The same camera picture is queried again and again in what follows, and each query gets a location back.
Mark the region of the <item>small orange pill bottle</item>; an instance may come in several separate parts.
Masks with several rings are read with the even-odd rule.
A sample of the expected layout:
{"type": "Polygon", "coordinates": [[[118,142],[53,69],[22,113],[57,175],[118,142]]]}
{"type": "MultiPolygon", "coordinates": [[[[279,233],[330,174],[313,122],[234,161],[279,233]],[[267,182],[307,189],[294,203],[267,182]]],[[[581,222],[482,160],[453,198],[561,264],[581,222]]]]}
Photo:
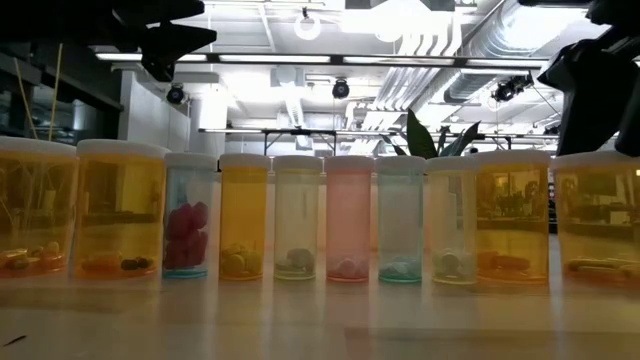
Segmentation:
{"type": "Polygon", "coordinates": [[[221,170],[219,277],[253,280],[263,275],[267,180],[264,155],[224,154],[221,170]]]}

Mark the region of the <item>green leafy plant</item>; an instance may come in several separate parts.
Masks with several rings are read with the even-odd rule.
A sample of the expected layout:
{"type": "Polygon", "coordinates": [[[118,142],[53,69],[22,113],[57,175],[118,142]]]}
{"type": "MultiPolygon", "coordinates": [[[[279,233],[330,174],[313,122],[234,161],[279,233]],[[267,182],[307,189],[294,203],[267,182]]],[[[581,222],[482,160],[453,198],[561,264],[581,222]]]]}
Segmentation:
{"type": "Polygon", "coordinates": [[[418,120],[412,110],[407,115],[407,130],[404,133],[407,142],[407,151],[392,142],[389,136],[382,135],[381,139],[387,145],[391,145],[399,156],[417,156],[425,160],[438,157],[461,156],[465,148],[474,140],[479,139],[478,121],[459,133],[450,131],[449,126],[442,126],[438,130],[438,138],[434,140],[428,129],[418,120]]]}

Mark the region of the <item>blue bottle with red pills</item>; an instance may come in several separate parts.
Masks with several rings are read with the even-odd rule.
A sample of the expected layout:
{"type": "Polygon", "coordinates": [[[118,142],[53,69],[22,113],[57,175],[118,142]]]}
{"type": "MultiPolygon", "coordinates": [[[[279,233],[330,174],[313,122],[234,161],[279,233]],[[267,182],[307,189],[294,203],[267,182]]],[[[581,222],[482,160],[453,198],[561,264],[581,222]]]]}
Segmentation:
{"type": "Polygon", "coordinates": [[[171,152],[166,165],[162,276],[165,279],[205,277],[211,238],[215,158],[171,152]]]}

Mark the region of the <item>small teal pill bottle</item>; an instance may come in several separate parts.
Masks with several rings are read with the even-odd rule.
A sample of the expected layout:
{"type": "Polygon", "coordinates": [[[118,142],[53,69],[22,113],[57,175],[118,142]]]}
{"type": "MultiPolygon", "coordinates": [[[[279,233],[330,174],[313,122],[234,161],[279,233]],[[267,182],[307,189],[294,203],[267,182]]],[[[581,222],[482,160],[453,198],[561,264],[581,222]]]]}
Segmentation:
{"type": "Polygon", "coordinates": [[[375,161],[381,281],[407,284],[422,281],[425,164],[423,158],[407,155],[375,161]]]}

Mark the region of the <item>small pale yellow pill bottle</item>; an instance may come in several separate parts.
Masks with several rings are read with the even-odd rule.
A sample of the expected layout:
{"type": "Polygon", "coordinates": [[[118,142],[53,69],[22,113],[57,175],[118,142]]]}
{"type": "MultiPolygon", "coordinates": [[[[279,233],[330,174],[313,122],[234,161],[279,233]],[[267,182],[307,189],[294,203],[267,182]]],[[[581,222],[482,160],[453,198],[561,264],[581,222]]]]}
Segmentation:
{"type": "Polygon", "coordinates": [[[426,232],[435,282],[477,281],[476,175],[475,163],[466,157],[426,162],[426,232]]]}

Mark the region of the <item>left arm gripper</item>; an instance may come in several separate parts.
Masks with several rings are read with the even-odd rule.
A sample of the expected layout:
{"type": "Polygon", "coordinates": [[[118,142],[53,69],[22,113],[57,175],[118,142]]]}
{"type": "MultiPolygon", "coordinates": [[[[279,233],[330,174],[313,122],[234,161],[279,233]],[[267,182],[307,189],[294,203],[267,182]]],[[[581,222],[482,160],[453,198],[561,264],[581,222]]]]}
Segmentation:
{"type": "Polygon", "coordinates": [[[137,48],[141,25],[161,23],[141,35],[141,64],[160,82],[173,81],[182,56],[217,40],[215,30],[168,22],[202,14],[202,0],[49,0],[49,5],[49,35],[60,43],[137,48]]]}

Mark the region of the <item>black overhead light bar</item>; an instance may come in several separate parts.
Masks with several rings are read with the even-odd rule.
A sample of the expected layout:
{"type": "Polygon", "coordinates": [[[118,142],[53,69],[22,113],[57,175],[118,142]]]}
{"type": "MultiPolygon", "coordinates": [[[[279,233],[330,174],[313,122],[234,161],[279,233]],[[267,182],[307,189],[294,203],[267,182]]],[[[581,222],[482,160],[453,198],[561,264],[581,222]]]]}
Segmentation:
{"type": "Polygon", "coordinates": [[[194,53],[184,55],[177,63],[230,65],[330,65],[370,67],[428,67],[470,69],[539,69],[547,63],[544,58],[483,58],[461,56],[375,56],[375,55],[305,55],[258,53],[194,53]]]}

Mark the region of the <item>large amber pill bottle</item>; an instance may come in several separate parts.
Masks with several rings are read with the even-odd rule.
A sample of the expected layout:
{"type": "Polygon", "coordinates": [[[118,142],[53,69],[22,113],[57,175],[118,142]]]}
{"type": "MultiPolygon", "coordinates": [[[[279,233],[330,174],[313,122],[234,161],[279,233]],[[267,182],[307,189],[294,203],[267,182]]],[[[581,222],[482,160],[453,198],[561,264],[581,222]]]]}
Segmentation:
{"type": "Polygon", "coordinates": [[[74,146],[0,136],[0,278],[66,268],[77,180],[74,146]]]}
{"type": "Polygon", "coordinates": [[[158,271],[168,152],[125,140],[77,144],[74,277],[120,280],[158,271]]]}
{"type": "Polygon", "coordinates": [[[478,277],[546,284],[550,155],[539,150],[496,150],[474,154],[471,159],[478,165],[478,277]]]}
{"type": "Polygon", "coordinates": [[[640,288],[640,157],[563,155],[550,170],[563,276],[640,288]]]}

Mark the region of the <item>small pink pill bottle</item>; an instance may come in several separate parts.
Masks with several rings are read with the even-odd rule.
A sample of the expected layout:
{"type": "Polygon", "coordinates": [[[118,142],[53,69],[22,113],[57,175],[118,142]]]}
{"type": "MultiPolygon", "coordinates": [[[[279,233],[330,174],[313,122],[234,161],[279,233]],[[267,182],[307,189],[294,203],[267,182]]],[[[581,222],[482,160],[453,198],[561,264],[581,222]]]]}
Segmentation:
{"type": "Polygon", "coordinates": [[[334,156],[324,161],[329,280],[369,280],[373,170],[374,160],[365,156],[334,156]]]}

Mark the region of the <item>small yellow-green pill bottle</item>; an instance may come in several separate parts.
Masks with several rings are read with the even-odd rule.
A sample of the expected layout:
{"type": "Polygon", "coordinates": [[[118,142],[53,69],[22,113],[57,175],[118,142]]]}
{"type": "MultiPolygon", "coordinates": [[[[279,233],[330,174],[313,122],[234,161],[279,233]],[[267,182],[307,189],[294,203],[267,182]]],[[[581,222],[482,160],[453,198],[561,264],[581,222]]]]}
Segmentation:
{"type": "Polygon", "coordinates": [[[272,165],[275,175],[274,277],[313,279],[323,161],[311,156],[285,155],[275,157],[272,165]]]}

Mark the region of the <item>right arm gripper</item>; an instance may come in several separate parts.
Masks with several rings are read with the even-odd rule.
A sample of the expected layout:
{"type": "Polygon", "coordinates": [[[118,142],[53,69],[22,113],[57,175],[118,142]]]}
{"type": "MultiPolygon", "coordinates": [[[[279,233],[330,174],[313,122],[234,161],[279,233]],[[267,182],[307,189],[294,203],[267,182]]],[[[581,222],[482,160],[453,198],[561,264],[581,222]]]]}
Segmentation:
{"type": "MultiPolygon", "coordinates": [[[[640,77],[640,0],[591,0],[587,18],[608,29],[563,47],[537,80],[563,94],[558,156],[596,151],[616,132],[607,111],[616,103],[606,86],[631,86],[640,77]]],[[[640,156],[640,87],[622,114],[615,149],[640,156]]]]}

